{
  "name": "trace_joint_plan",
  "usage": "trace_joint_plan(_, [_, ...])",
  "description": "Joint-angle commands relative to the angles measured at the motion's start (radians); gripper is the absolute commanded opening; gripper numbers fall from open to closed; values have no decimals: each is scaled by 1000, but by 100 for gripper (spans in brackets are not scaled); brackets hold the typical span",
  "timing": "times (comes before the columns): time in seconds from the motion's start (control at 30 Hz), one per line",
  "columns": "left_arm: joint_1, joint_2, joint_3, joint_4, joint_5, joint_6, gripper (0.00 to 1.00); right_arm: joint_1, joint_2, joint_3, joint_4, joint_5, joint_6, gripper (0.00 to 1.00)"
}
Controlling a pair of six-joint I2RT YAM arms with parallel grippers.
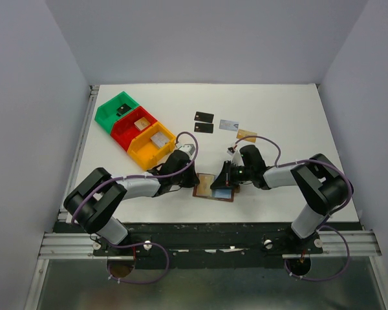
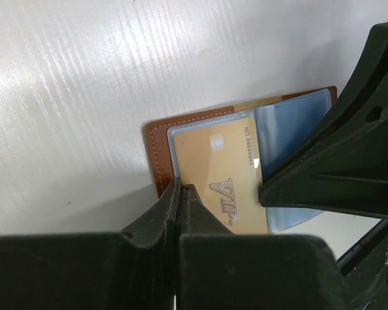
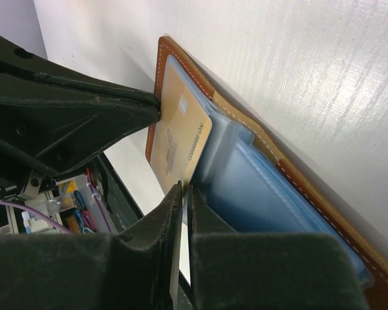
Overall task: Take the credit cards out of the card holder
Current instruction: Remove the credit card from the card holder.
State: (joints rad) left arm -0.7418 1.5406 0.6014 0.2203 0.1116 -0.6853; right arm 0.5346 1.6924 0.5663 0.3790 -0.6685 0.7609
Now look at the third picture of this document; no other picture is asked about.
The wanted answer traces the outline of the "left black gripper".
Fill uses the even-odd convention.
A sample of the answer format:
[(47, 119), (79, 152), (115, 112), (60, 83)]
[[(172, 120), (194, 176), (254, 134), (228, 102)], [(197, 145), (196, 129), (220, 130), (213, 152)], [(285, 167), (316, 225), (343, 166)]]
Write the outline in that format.
[(35, 198), (159, 119), (154, 94), (80, 74), (0, 36), (0, 200)]

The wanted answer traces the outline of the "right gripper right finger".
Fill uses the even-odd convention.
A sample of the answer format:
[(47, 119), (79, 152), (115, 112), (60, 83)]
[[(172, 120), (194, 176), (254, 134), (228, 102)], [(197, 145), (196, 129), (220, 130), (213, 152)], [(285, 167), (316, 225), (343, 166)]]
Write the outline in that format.
[(195, 187), (187, 196), (196, 309), (367, 309), (344, 248), (319, 233), (239, 233)]

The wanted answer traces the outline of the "brown leather card holder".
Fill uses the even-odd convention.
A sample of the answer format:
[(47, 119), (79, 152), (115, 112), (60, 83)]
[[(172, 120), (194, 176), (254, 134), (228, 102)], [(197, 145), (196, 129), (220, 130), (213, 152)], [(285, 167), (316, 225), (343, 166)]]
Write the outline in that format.
[(250, 203), (224, 209), (234, 228), (251, 231), (330, 231), (355, 256), (371, 309), (388, 309), (388, 262), (301, 174), (273, 140), (267, 128), (212, 81), (170, 37), (158, 40), (155, 95), (165, 93), (166, 70), (176, 67), (189, 87), (204, 98), (214, 114), (237, 129), (234, 142), (213, 143), (195, 177), (208, 191), (209, 205), (223, 201), (222, 184), (239, 164), (252, 183)]

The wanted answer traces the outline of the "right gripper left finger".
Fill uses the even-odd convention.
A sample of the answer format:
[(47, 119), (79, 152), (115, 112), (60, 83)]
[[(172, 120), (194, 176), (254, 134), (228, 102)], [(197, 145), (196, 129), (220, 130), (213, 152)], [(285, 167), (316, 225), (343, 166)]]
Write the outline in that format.
[(174, 309), (182, 186), (121, 234), (0, 235), (0, 309)]

